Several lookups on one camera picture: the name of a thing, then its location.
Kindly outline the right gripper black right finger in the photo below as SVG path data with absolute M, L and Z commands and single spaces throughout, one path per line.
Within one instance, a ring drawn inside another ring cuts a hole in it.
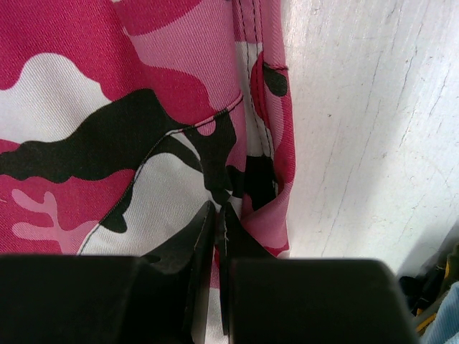
M 232 205 L 218 228 L 222 327 L 230 343 L 416 343 L 390 269 L 374 259 L 279 259 Z

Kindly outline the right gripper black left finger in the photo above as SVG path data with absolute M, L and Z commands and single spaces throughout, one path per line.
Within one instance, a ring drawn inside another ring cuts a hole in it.
M 142 257 L 5 255 L 3 343 L 203 343 L 216 211 Z

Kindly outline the pink camouflage trousers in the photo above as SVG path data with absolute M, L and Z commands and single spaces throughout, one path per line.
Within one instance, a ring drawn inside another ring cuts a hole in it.
M 142 257 L 212 202 L 218 342 L 220 211 L 282 254 L 294 175 L 279 1 L 1 3 L 1 258 Z

